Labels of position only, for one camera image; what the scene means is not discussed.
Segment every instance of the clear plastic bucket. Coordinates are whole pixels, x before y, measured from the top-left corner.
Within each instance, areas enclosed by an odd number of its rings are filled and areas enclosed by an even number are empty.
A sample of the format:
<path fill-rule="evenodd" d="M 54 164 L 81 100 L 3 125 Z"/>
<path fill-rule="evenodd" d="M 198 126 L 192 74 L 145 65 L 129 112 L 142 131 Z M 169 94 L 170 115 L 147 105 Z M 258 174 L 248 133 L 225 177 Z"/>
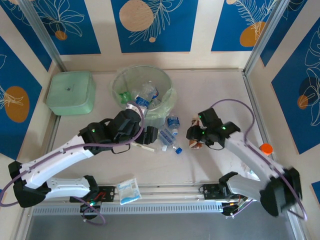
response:
<path fill-rule="evenodd" d="M 111 81 L 109 89 L 117 104 L 125 109 L 121 94 L 139 91 L 142 85 L 151 81 L 159 92 L 157 97 L 161 101 L 155 108 L 150 108 L 145 116 L 146 126 L 156 128 L 165 124 L 177 101 L 177 92 L 173 88 L 170 77 L 160 68 L 150 65 L 135 65 L 118 70 L 116 77 Z"/>

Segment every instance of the green plastic container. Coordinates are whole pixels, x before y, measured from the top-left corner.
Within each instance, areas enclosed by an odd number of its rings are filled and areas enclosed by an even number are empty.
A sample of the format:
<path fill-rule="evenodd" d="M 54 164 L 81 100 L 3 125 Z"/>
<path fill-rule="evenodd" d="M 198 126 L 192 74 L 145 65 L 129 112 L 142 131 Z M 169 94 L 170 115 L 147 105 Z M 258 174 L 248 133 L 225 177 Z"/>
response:
<path fill-rule="evenodd" d="M 95 97 L 91 72 L 61 72 L 52 78 L 46 105 L 58 116 L 88 114 L 94 108 Z"/>

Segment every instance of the table surface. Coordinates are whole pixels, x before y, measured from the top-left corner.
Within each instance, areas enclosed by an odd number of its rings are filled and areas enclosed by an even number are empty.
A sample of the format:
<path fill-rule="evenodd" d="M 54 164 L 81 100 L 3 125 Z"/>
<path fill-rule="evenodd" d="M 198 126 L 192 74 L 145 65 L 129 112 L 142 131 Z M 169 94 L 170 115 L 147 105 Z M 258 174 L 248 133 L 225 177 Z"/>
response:
<path fill-rule="evenodd" d="M 245 175 L 243 163 L 227 149 L 216 151 L 203 146 L 199 150 L 189 149 L 186 132 L 191 119 L 221 99 L 237 99 L 251 106 L 246 86 L 240 71 L 214 70 L 168 70 L 178 101 L 173 113 L 180 118 L 177 140 L 183 148 L 180 155 L 174 151 L 151 152 L 138 147 L 122 154 L 102 152 L 90 159 L 78 162 L 60 172 L 59 178 L 80 178 L 92 175 L 98 184 L 117 184 L 137 178 L 139 184 L 182 184 L 216 182 L 231 171 Z M 62 116 L 54 140 L 57 148 L 79 133 L 89 123 L 105 118 L 114 118 L 121 110 L 108 91 L 114 72 L 93 73 L 96 83 L 96 97 L 91 113 Z M 251 123 L 249 111 L 236 102 L 222 102 L 214 108 L 223 122 L 234 122 L 244 132 Z M 248 136 L 255 145 L 262 144 L 262 138 L 255 123 Z"/>

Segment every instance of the orange bottle cap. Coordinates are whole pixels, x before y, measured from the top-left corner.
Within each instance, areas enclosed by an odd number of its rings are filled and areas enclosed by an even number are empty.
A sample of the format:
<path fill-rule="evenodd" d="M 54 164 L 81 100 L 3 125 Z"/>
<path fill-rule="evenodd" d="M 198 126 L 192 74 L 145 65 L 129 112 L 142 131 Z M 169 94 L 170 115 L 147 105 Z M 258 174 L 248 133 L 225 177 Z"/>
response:
<path fill-rule="evenodd" d="M 259 148 L 267 156 L 272 154 L 274 151 L 274 148 L 269 143 L 264 143 Z"/>

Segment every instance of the blue bottle label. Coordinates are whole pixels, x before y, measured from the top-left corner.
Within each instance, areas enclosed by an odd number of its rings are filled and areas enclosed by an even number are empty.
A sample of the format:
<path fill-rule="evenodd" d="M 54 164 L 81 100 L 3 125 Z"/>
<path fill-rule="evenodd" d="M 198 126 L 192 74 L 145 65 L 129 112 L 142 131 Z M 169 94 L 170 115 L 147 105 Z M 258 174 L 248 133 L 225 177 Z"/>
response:
<path fill-rule="evenodd" d="M 167 140 L 167 142 L 172 145 L 174 142 L 173 140 L 175 139 L 174 136 L 172 136 L 171 132 L 169 132 L 167 129 L 161 130 L 160 134 Z"/>
<path fill-rule="evenodd" d="M 138 104 L 139 106 L 146 107 L 146 108 L 149 106 L 149 102 L 140 96 L 136 98 L 135 103 Z"/>
<path fill-rule="evenodd" d="M 179 121 L 179 118 L 178 117 L 169 117 L 168 120 L 168 126 L 170 127 L 171 125 L 173 124 L 178 124 L 180 125 L 180 121 Z"/>
<path fill-rule="evenodd" d="M 157 88 L 155 88 L 155 94 L 153 95 L 152 99 L 155 99 L 156 97 L 158 97 L 159 92 L 157 90 Z"/>

